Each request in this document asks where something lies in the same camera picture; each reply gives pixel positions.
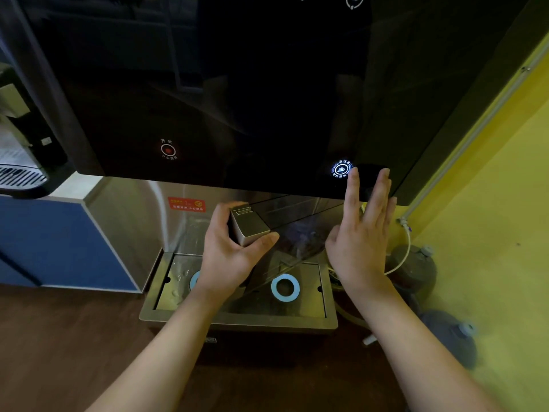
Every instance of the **metal grill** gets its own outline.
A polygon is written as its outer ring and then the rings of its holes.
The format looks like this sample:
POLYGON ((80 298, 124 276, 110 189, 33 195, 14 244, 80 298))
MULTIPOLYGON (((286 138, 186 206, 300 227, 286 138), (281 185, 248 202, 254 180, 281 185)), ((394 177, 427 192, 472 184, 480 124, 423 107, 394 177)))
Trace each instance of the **metal grill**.
POLYGON ((32 189, 40 186, 48 177, 35 167, 0 164, 0 188, 11 190, 32 189))

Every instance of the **forearm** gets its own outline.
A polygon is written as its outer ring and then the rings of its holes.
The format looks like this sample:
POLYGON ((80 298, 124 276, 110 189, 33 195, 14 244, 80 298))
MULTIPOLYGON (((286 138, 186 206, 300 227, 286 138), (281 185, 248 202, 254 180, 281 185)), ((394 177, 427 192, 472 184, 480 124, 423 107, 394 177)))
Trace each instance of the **forearm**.
POLYGON ((376 298, 353 301, 379 340, 414 412, 499 411, 410 310, 387 279, 376 298))
POLYGON ((219 304, 195 289, 88 412, 175 409, 219 304))

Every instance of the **wooden floor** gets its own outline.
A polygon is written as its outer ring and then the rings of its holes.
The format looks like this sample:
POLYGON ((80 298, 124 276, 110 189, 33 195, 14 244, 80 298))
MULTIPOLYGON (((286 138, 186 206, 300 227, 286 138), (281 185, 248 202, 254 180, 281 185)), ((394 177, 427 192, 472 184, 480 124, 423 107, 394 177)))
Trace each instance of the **wooden floor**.
MULTIPOLYGON (((154 337, 143 295, 0 286, 0 410, 84 411, 154 337)), ((179 410, 398 411, 379 345, 339 319, 328 337, 216 334, 179 410)))

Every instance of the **red sticker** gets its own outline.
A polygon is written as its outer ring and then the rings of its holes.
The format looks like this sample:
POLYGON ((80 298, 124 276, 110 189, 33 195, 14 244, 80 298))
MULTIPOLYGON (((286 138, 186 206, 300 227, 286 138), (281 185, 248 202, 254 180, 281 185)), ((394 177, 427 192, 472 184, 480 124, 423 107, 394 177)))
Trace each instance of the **red sticker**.
POLYGON ((193 211, 195 213, 206 212, 206 202, 201 199, 168 197, 170 208, 178 211, 193 211))

